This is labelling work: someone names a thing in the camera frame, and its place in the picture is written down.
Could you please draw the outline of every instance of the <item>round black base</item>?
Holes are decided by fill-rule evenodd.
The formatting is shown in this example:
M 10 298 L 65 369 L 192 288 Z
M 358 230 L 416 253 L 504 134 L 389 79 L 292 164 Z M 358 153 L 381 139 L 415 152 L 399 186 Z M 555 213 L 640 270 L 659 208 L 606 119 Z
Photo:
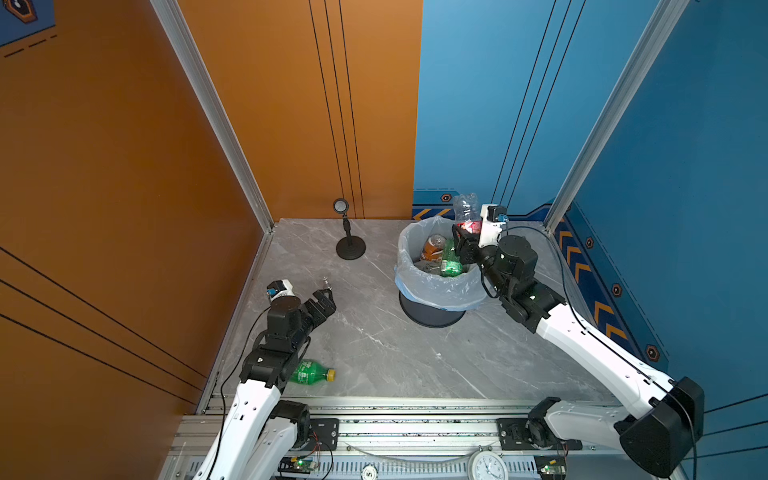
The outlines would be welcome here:
M 448 312 L 435 308 L 434 306 L 413 302 L 405 298 L 402 292 L 400 293 L 400 306 L 408 318 L 421 326 L 428 326 L 433 329 L 441 329 L 445 326 L 451 326 L 461 320 L 466 313 Z
M 352 235 L 351 245 L 349 244 L 349 241 L 346 239 L 346 237 L 339 240 L 339 242 L 336 244 L 336 253 L 344 260 L 354 260 L 355 258 L 360 258 L 365 252 L 366 242 L 362 238 L 355 237 L 354 235 Z

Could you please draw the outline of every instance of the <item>white trash bag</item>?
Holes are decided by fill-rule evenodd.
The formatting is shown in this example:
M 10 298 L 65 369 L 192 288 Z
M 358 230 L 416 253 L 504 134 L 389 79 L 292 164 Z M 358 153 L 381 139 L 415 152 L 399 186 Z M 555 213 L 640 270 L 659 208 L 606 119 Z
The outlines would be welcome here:
M 449 312 L 462 312 L 480 306 L 488 295 L 480 284 L 480 268 L 472 264 L 467 273 L 443 277 L 422 272 L 413 265 L 433 233 L 452 239 L 453 221 L 443 217 L 430 217 L 411 223 L 400 232 L 397 240 L 397 266 L 395 283 L 400 292 L 413 302 L 434 306 Z

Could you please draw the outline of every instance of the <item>marble surface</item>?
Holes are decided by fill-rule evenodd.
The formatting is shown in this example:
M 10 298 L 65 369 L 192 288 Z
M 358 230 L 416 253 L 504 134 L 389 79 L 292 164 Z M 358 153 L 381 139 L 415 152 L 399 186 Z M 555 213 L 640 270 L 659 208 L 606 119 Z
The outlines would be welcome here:
M 560 396 L 616 402 L 560 349 L 512 321 L 497 300 L 488 299 L 444 329 L 422 327 L 408 319 L 394 282 L 397 239 L 408 223 L 354 220 L 353 234 L 365 239 L 367 251 L 358 260 L 347 261 L 335 251 L 344 234 L 340 220 L 281 220 L 228 346 L 219 381 L 234 367 L 249 328 L 267 307 L 264 290 L 269 282 L 290 280 L 304 301 L 328 276 L 338 310 L 312 334 L 306 358 L 335 368 L 336 381 L 314 386 L 290 383 L 287 396 L 511 399 L 532 404 Z M 524 234 L 539 252 L 539 280 L 562 293 L 559 266 L 546 239 L 530 230 L 515 234 Z M 575 295 L 571 288 L 568 292 Z M 253 329 L 246 354 L 265 326 L 266 315 Z M 234 393 L 239 371 L 238 366 L 225 384 L 225 395 Z

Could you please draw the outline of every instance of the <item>white robotic arm segment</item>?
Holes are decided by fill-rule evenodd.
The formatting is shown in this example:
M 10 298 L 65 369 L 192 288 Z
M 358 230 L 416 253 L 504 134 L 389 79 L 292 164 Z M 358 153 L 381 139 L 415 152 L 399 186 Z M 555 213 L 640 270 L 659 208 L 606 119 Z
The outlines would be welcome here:
M 559 304 L 549 315 L 541 319 L 536 333 L 594 375 L 636 419 L 653 408 L 652 398 L 667 394 L 654 382 L 672 389 L 667 374 L 641 362 L 581 317 L 578 322 L 570 306 Z
M 219 435 L 216 435 L 196 478 L 241 478 L 247 460 L 257 446 L 261 429 L 279 400 L 280 391 L 276 386 L 267 388 L 264 382 L 256 380 L 240 383 L 224 427 Z M 220 435 L 223 436 L 219 446 Z M 216 464 L 211 471 L 214 458 Z

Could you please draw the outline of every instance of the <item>trash bin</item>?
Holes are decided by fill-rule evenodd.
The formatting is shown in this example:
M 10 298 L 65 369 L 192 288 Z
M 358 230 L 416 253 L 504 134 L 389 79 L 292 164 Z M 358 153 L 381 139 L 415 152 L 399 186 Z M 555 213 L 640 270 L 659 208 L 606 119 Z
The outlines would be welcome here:
M 400 290 L 400 306 L 411 320 L 424 326 L 452 325 L 466 310 L 477 308 L 488 298 L 475 264 L 468 272 L 454 277 L 422 272 L 413 265 L 430 235 L 453 237 L 452 225 L 453 221 L 447 218 L 430 217 L 404 228 L 397 242 L 395 283 Z

